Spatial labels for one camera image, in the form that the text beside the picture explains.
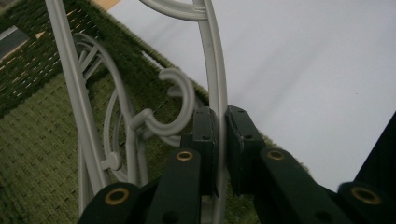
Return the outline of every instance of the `green fabric surface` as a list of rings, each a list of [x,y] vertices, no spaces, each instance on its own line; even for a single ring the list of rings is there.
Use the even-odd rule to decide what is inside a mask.
[[[161,69],[143,52],[162,67],[174,66],[91,2],[64,3],[72,32],[96,37],[112,55],[135,109],[151,108],[159,121],[172,121],[181,100],[166,95],[173,84],[157,78]],[[2,17],[30,40],[0,62],[0,223],[76,223],[78,135],[44,1],[21,0]],[[101,133],[114,84],[103,67],[91,79],[87,88]],[[194,87],[207,102],[207,92]],[[173,148],[156,137],[147,148],[152,179]],[[236,198],[231,188],[228,194],[226,223],[258,223],[250,197]]]

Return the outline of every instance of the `white table surface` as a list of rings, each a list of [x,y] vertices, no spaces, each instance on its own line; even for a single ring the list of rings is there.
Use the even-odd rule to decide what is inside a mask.
[[[396,2],[218,0],[229,104],[331,190],[353,180],[396,110]],[[207,87],[195,22],[139,1],[109,10]]]

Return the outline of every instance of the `green carpet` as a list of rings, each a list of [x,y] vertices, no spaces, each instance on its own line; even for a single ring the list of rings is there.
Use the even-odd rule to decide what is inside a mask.
[[[172,83],[157,78],[160,68],[143,52],[163,67],[173,65],[89,1],[64,3],[72,32],[95,36],[112,55],[135,109],[152,108],[159,121],[173,120],[181,100],[166,95]],[[44,1],[21,0],[1,18],[30,40],[0,62],[0,223],[76,223],[77,130]],[[87,86],[101,133],[114,84],[101,68]],[[195,89],[207,102],[207,92]],[[170,150],[158,138],[148,142],[151,178],[161,174]],[[229,191],[226,219],[258,223],[251,198]]]

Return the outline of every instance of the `white surface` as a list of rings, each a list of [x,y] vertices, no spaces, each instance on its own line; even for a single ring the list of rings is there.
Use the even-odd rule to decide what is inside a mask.
[[[396,110],[396,2],[214,1],[229,104],[329,189],[353,180]],[[198,25],[121,0],[116,19],[207,87]]]

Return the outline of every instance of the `green mat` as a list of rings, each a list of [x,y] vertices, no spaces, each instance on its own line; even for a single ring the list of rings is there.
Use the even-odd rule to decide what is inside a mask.
[[[72,32],[96,37],[112,55],[135,109],[152,108],[159,121],[173,120],[181,100],[166,95],[172,83],[157,78],[161,69],[144,53],[162,67],[173,65],[91,2],[64,4]],[[30,36],[0,62],[0,223],[76,223],[77,130],[45,3],[21,0],[0,19]],[[114,84],[101,68],[87,86],[101,133]],[[207,92],[196,84],[195,89],[207,102]],[[161,174],[171,150],[158,138],[148,142],[151,178]],[[229,191],[226,220],[258,223],[251,199],[232,197]]]

